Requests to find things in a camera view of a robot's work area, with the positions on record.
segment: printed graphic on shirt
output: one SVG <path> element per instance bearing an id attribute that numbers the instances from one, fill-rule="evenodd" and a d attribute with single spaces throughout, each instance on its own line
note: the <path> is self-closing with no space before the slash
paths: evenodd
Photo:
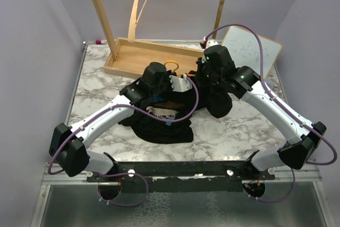
<path id="1" fill-rule="evenodd" d="M 174 120 L 176 118 L 176 115 L 178 114 L 177 111 L 172 109 L 156 108 L 153 106 L 148 106 L 147 112 L 164 120 Z"/>

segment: screw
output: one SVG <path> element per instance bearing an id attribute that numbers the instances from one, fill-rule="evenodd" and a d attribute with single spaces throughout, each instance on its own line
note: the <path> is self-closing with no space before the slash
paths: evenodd
<path id="1" fill-rule="evenodd" d="M 233 176 L 233 175 L 234 175 L 234 171 L 232 171 L 232 170 L 227 170 L 227 174 L 228 174 L 228 176 Z"/>
<path id="2" fill-rule="evenodd" d="M 270 167 L 270 168 L 268 169 L 268 173 L 269 173 L 270 175 L 274 175 L 274 174 L 275 174 L 275 170 L 274 170 L 272 167 Z"/>
<path id="3" fill-rule="evenodd" d="M 128 171 L 128 173 L 136 173 L 133 169 L 130 169 L 129 171 Z"/>

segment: cable clip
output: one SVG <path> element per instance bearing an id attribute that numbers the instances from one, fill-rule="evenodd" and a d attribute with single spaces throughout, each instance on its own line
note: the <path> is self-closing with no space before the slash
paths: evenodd
<path id="1" fill-rule="evenodd" d="M 306 122 L 302 122 L 301 124 L 300 124 L 300 127 L 304 127 L 304 126 L 306 126 Z"/>
<path id="2" fill-rule="evenodd" d="M 206 37 L 203 37 L 202 42 L 200 42 L 200 46 L 202 49 L 205 49 L 207 47 L 207 42 L 208 40 L 206 39 Z"/>
<path id="3" fill-rule="evenodd" d="M 277 98 L 277 95 L 275 95 L 273 98 L 270 98 L 271 101 L 274 101 L 274 99 Z"/>

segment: whiteboard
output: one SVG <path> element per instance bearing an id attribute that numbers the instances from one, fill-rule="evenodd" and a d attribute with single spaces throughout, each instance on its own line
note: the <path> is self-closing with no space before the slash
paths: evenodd
<path id="1" fill-rule="evenodd" d="M 267 77 L 282 44 L 260 36 L 263 47 L 263 75 Z M 260 48 L 255 36 L 244 29 L 232 26 L 225 35 L 222 45 L 227 47 L 236 67 L 249 66 L 260 74 Z"/>

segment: wooden tray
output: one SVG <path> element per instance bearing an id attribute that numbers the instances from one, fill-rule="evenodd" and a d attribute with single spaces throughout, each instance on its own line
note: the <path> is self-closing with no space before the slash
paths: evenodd
<path id="1" fill-rule="evenodd" d="M 145 67 L 150 62 L 177 61 L 180 68 L 176 72 L 177 74 L 183 74 L 190 70 L 196 70 L 196 60 L 203 56 L 203 50 L 140 40 L 130 43 L 127 38 L 118 38 L 116 46 L 118 51 L 117 58 L 114 60 L 113 54 L 110 53 L 104 65 L 105 73 L 134 79 L 143 74 Z M 168 69 L 173 69 L 174 67 L 174 64 L 167 64 Z"/>

